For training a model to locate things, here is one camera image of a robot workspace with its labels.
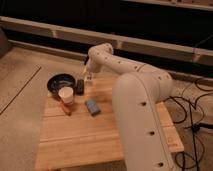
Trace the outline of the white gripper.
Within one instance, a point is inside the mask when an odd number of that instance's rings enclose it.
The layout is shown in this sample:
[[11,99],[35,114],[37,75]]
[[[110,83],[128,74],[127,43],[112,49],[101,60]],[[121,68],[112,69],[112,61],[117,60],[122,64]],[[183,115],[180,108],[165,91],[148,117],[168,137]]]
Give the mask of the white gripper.
[[98,73],[100,71],[100,65],[97,64],[96,62],[94,62],[93,60],[91,60],[89,57],[86,57],[86,59],[84,61],[84,65],[86,67],[84,67],[84,69],[82,71],[83,76],[87,75],[88,72]]

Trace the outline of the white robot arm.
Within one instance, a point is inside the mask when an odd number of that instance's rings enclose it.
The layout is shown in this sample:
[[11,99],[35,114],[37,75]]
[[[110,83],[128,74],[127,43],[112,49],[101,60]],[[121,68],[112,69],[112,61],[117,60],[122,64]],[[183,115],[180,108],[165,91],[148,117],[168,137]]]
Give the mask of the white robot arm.
[[156,109],[172,91],[171,75],[116,56],[109,43],[88,50],[86,72],[92,75],[102,67],[119,74],[112,88],[112,106],[127,171],[177,171]]

